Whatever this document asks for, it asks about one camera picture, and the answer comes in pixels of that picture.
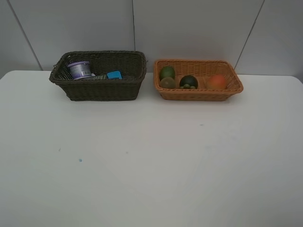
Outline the brown kiwi fruit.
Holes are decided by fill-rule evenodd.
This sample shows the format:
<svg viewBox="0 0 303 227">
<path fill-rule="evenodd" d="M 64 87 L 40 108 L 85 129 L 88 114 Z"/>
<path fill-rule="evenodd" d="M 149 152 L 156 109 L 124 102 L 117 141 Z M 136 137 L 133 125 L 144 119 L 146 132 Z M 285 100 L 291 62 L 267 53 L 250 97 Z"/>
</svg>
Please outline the brown kiwi fruit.
<svg viewBox="0 0 303 227">
<path fill-rule="evenodd" d="M 175 89 L 176 88 L 175 79 L 172 77 L 164 77 L 160 81 L 160 87 L 164 89 Z"/>
</svg>

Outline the green lime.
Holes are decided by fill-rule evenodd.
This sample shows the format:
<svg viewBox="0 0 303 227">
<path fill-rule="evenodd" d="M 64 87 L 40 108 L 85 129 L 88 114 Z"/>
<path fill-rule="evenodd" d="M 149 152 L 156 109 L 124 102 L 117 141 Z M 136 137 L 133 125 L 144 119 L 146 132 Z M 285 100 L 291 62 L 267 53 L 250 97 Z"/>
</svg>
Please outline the green lime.
<svg viewBox="0 0 303 227">
<path fill-rule="evenodd" d="M 172 66 L 165 66 L 160 70 L 159 73 L 160 80 L 164 78 L 172 78 L 175 79 L 175 70 Z"/>
</svg>

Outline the dark purple mangosteen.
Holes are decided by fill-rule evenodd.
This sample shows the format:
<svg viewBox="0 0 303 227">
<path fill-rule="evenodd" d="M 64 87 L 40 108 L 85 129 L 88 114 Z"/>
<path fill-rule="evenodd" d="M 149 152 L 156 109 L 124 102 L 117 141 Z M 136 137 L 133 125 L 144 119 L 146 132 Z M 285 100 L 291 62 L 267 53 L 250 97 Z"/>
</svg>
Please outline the dark purple mangosteen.
<svg viewBox="0 0 303 227">
<path fill-rule="evenodd" d="M 184 76 L 179 82 L 180 89 L 197 89 L 198 88 L 198 81 L 192 75 Z"/>
</svg>

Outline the blue whiteboard eraser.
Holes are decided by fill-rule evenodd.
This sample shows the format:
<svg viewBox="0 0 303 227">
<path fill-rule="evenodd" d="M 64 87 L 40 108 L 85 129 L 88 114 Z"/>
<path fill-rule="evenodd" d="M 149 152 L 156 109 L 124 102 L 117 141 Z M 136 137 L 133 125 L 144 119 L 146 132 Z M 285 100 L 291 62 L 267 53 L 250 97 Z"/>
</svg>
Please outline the blue whiteboard eraser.
<svg viewBox="0 0 303 227">
<path fill-rule="evenodd" d="M 107 73 L 107 78 L 108 79 L 122 79 L 122 75 L 120 71 L 113 71 Z"/>
</svg>

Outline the dark green pump bottle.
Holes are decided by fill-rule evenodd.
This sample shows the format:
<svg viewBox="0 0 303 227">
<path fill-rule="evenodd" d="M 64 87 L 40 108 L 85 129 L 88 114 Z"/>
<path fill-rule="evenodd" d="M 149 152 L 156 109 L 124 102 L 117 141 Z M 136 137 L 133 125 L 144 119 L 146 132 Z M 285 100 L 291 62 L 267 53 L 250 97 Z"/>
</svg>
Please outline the dark green pump bottle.
<svg viewBox="0 0 303 227">
<path fill-rule="evenodd" d="M 98 80 L 98 79 L 104 80 L 104 79 L 108 79 L 108 76 L 105 73 L 101 73 L 101 74 L 98 74 L 98 75 L 92 74 L 91 79 L 93 79 L 93 80 Z"/>
</svg>

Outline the orange red peach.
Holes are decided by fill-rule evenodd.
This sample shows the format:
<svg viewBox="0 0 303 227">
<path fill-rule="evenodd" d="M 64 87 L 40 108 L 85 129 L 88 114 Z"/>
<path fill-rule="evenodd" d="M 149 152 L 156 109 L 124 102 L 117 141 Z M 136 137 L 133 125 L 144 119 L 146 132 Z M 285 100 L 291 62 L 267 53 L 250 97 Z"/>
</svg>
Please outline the orange red peach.
<svg viewBox="0 0 303 227">
<path fill-rule="evenodd" d="M 213 90 L 224 90 L 227 88 L 227 80 L 222 74 L 212 75 L 207 81 L 207 87 Z"/>
</svg>

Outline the purple lidded round jar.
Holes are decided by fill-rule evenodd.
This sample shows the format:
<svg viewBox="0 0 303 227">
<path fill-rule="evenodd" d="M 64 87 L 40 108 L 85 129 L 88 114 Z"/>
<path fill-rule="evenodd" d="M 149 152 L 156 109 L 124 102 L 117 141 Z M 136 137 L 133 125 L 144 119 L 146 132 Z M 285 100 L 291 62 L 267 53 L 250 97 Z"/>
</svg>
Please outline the purple lidded round jar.
<svg viewBox="0 0 303 227">
<path fill-rule="evenodd" d="M 72 79 L 82 79 L 92 76 L 89 61 L 71 63 L 67 67 L 70 70 Z"/>
</svg>

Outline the orange wicker basket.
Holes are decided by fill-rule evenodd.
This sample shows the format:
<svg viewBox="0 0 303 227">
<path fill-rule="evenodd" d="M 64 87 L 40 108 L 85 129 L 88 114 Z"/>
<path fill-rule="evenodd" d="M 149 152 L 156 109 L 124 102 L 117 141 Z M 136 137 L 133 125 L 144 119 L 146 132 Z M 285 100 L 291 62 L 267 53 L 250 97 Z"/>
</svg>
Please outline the orange wicker basket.
<svg viewBox="0 0 303 227">
<path fill-rule="evenodd" d="M 176 89 L 166 89 L 160 86 L 160 70 L 172 66 L 175 70 Z M 224 76 L 227 86 L 224 90 L 209 89 L 207 82 L 213 75 Z M 194 76 L 198 85 L 196 89 L 180 89 L 180 80 L 187 75 Z M 163 59 L 154 63 L 153 81 L 156 90 L 166 100 L 177 101 L 225 101 L 229 97 L 243 91 L 243 85 L 234 68 L 226 61 L 218 60 L 181 60 Z"/>
</svg>

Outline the dark brown wicker basket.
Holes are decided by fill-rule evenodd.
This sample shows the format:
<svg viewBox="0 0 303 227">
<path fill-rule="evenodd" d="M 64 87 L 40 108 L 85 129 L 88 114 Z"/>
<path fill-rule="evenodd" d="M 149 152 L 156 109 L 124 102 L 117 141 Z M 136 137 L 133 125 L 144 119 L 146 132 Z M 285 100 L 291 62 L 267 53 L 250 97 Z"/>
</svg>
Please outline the dark brown wicker basket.
<svg viewBox="0 0 303 227">
<path fill-rule="evenodd" d="M 89 61 L 95 75 L 120 71 L 122 79 L 72 79 L 68 65 Z M 129 101 L 138 96 L 147 71 L 139 51 L 74 51 L 65 53 L 54 65 L 49 80 L 72 101 Z"/>
</svg>

